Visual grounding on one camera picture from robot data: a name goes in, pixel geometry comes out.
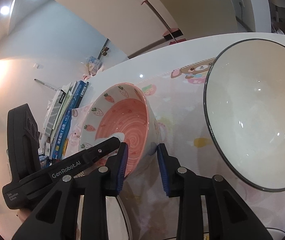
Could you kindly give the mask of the pink strawberry bowl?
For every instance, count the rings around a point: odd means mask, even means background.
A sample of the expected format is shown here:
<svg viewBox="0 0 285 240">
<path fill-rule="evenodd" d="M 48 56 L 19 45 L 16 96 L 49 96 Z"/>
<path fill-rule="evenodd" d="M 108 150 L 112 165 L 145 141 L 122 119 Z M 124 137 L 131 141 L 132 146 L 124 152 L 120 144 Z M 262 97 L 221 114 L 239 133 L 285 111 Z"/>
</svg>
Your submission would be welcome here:
<svg viewBox="0 0 285 240">
<path fill-rule="evenodd" d="M 149 166 L 160 141 L 160 129 L 145 94 L 132 83 L 114 85 L 93 102 L 81 129 L 79 149 L 110 137 L 128 145 L 125 176 Z"/>
</svg>

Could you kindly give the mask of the white bowl black rim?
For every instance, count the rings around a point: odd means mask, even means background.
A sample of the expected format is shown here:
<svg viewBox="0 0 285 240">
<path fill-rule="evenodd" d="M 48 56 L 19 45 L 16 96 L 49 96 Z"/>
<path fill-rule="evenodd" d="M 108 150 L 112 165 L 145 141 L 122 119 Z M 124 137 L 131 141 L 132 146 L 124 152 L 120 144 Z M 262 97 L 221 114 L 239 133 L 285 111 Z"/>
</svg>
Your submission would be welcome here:
<svg viewBox="0 0 285 240">
<path fill-rule="evenodd" d="M 224 49 L 203 92 L 211 138 L 228 167 L 261 191 L 285 191 L 285 46 L 251 38 Z"/>
</svg>

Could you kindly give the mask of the white plate black rim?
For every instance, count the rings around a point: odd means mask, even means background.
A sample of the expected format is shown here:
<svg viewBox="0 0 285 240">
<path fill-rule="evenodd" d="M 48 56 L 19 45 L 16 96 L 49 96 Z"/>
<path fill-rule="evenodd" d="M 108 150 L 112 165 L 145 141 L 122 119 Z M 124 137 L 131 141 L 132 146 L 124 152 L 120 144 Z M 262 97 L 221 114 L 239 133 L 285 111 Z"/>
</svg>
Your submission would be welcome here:
<svg viewBox="0 0 285 240">
<path fill-rule="evenodd" d="M 132 239 L 128 215 L 119 197 L 106 197 L 109 239 Z"/>
</svg>

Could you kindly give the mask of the stack of books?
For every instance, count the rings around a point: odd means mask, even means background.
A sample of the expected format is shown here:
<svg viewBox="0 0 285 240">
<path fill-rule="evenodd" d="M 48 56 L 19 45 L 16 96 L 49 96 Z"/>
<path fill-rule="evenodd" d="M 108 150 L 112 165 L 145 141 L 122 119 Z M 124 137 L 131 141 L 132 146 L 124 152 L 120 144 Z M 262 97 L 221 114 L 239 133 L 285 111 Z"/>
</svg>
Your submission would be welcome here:
<svg viewBox="0 0 285 240">
<path fill-rule="evenodd" d="M 40 134 L 38 150 L 40 167 L 46 168 L 65 158 L 72 116 L 76 114 L 90 83 L 75 81 L 55 89 L 49 100 Z"/>
</svg>

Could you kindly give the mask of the pink cartoon table mat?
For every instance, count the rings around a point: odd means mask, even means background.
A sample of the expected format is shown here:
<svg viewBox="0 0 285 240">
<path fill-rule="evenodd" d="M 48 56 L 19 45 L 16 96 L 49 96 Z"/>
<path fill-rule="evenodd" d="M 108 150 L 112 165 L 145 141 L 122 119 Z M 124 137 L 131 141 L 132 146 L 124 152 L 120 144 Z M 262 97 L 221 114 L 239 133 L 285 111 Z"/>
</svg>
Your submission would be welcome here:
<svg viewBox="0 0 285 240">
<path fill-rule="evenodd" d="M 262 192 L 247 185 L 228 168 L 217 152 L 204 119 L 202 97 L 206 74 L 187 80 L 178 70 L 139 83 L 158 121 L 168 152 L 195 173 L 220 174 L 236 189 L 262 223 L 278 237 L 285 235 L 285 191 Z M 166 197 L 157 161 L 129 177 L 121 191 L 134 239 L 175 237 L 177 198 Z"/>
</svg>

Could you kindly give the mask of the red broom with dustpan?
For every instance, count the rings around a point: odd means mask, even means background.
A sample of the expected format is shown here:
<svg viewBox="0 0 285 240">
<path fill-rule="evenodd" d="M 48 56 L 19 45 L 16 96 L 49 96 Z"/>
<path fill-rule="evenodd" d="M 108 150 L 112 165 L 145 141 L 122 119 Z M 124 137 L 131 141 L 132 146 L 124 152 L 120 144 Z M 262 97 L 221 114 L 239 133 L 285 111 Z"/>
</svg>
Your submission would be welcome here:
<svg viewBox="0 0 285 240">
<path fill-rule="evenodd" d="M 148 8 L 153 12 L 157 19 L 161 22 L 163 27 L 166 29 L 166 32 L 163 33 L 163 38 L 165 41 L 170 41 L 169 45 L 177 44 L 180 42 L 186 41 L 185 38 L 179 39 L 183 34 L 179 28 L 171 28 L 158 10 L 150 3 L 149 0 L 143 0 L 141 5 L 146 4 Z"/>
</svg>

